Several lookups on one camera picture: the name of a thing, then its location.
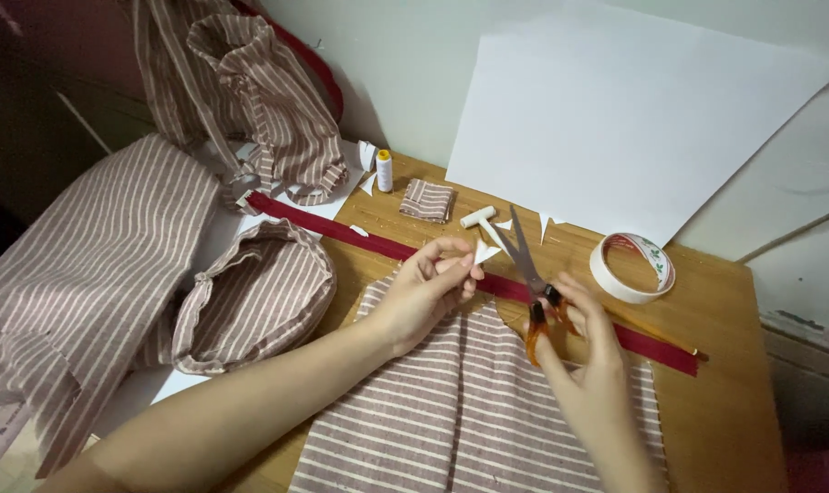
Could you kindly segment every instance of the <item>tape roll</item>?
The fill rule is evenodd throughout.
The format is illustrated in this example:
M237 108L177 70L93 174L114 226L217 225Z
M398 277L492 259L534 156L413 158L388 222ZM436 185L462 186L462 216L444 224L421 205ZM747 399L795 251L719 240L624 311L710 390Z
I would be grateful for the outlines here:
M622 283L606 264L606 252L610 247L627 248L639 252L651 264L658 276L658 289L653 292L640 291ZM590 253L590 273L604 291L621 301L645 304L660 297L673 287L676 271L670 258L657 245L645 238L628 232L616 232L603 238Z

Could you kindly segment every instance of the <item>wooden desk surface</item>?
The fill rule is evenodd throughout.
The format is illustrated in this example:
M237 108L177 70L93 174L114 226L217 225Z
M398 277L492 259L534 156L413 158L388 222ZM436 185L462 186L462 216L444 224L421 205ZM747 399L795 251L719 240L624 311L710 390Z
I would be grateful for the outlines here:
M392 194L374 190L368 196L357 188L336 220L366 231L420 247L442 235L472 239L476 229L464 230L459 219L486 205L509 219L508 203L484 193L452 184L457 191L451 218L445 225L410 219L398 213L411 178L444 184L445 170L404 155L393 154ZM539 216L518 210L536 267L545 276L562 269L603 295L606 306L618 304L606 295L590 275L588 259L601 236L569 225L549 225L544 244L539 245ZM323 246L338 272L338 290L319 333L327 333L353 320L365 286L390 274L395 261L324 238ZM676 266L673 289L661 299L636 307L639 316L670 335L707 352L711 361L702 364L696 378L654 364L654 380L661 408L661 425L673 491L770 491L787 490L780 430L773 407L767 357L759 325L755 292L748 267L718 259L683 246L670 244L667 254ZM626 272L639 283L653 282L651 271L637 270L638 259L616 256L613 270ZM514 278L516 272L506 255L497 255L485 269ZM476 297L483 303L486 295ZM521 331L527 319L522 304L497 300L506 324ZM570 339L569 358L584 362L584 342ZM639 356L631 356L632 361ZM266 419L271 411L266 410ZM229 478L223 489L241 492L287 491L299 454L308 435L310 421Z

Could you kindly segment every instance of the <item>ruler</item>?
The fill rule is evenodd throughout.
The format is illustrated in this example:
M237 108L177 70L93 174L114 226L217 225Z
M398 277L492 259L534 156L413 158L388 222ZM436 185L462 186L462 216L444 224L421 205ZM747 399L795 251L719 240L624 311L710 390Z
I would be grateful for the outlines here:
M7 404L0 408L0 460L31 419L31 410L25 403Z

